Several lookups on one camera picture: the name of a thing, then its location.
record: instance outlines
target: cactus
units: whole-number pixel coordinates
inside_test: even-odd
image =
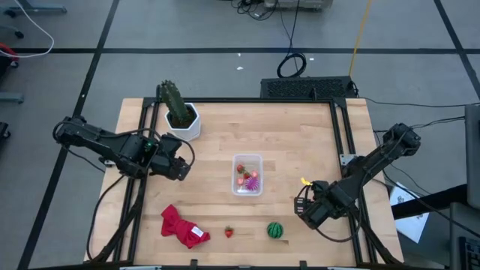
[[[192,116],[188,113],[179,89],[170,80],[164,80],[160,85],[162,101],[168,107],[172,120],[175,119],[181,126],[189,126]]]

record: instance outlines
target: yellow object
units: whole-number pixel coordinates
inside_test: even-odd
[[[301,183],[302,183],[303,185],[312,185],[312,183],[310,183],[309,181],[305,180],[305,178],[303,178],[303,177],[301,178]]]
[[[362,39],[363,27],[365,26],[365,22],[367,21],[368,11],[370,10],[371,4],[372,0],[368,0],[367,8],[365,9],[365,13],[363,14],[363,19],[361,19],[360,30],[358,31],[357,39],[355,41],[355,47],[353,47],[352,61],[350,61],[350,69],[348,70],[348,76],[350,77],[352,77],[353,65],[355,64],[355,55],[357,54],[357,48],[359,47],[360,40]]]

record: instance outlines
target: black floor stripe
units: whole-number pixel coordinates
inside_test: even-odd
[[[17,53],[42,53],[45,48],[14,48]],[[149,48],[104,48],[101,53],[112,54],[200,54],[200,53],[287,53],[288,48],[165,48],[165,49],[149,49]],[[60,48],[53,49],[51,53],[96,53],[97,49],[93,48]],[[294,48],[294,53],[324,53],[324,54],[350,54],[353,48]],[[480,54],[480,49],[468,49],[467,53]],[[417,54],[456,54],[457,49],[434,49],[434,48],[418,48],[418,49],[387,49],[387,48],[361,48],[357,50],[358,54],[386,54],[386,55],[417,55]]]
[[[442,17],[443,23],[445,24],[445,27],[447,28],[448,34],[450,35],[451,41],[455,45],[455,49],[458,51],[458,55],[460,56],[460,60],[463,63],[463,67],[465,68],[466,74],[470,78],[470,82],[472,83],[473,88],[475,89],[475,92],[477,95],[480,97],[480,82],[479,78],[476,75],[475,70],[472,67],[472,64],[470,63],[470,60],[468,59],[468,56],[466,54],[466,50],[462,47],[462,44],[460,42],[460,39],[458,39],[457,33],[455,33],[455,30],[453,29],[453,25],[450,22],[449,16],[447,15],[445,8],[442,5],[442,2],[440,0],[433,0],[436,5],[436,9],[438,9],[438,12],[440,13],[440,16]]]
[[[119,0],[114,0],[112,2],[112,6],[110,7],[110,12],[108,13],[108,17],[106,18],[106,22],[103,27],[100,40],[98,41],[98,45],[97,45],[97,49],[95,50],[94,57],[91,61],[90,68],[88,69],[88,73],[85,77],[85,82],[83,83],[82,91],[80,92],[80,95],[79,95],[79,100],[77,101],[75,110],[73,111],[74,115],[80,114],[82,112],[86,95],[89,92],[89,88],[90,88],[90,85],[92,84],[92,79],[95,74],[95,70],[97,69],[98,60],[100,59],[100,56],[101,56],[101,49],[104,47],[105,41],[107,40],[107,35],[110,30],[110,26],[112,25],[113,17],[115,16],[115,12],[118,6],[119,6]],[[47,218],[47,213],[48,213],[50,204],[52,203],[53,195],[55,193],[57,184],[59,183],[60,175],[62,174],[62,170],[65,164],[66,158],[67,158],[67,151],[64,149],[60,150],[60,153],[58,154],[57,160],[55,162],[55,166],[53,167],[52,175],[50,176],[50,180],[46,187],[45,194],[43,195],[40,208],[38,209],[38,213],[35,218],[33,227],[31,228],[30,234],[28,235],[28,240],[27,240],[27,243],[25,244],[25,248],[23,249],[22,257],[20,258],[17,269],[23,270],[23,269],[29,268],[33,253],[35,252],[35,246],[37,245],[38,238],[40,237],[45,219]]]

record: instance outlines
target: potted cactus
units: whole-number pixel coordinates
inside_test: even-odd
[[[180,139],[190,141],[200,136],[200,115],[193,103],[184,103],[175,83],[165,80],[160,85],[162,101],[168,107],[165,114],[170,130]]]

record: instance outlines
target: red towel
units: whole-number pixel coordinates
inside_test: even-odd
[[[210,240],[208,232],[202,232],[193,222],[182,220],[173,205],[168,205],[162,212],[162,236],[177,235],[178,240],[187,248],[192,248]]]

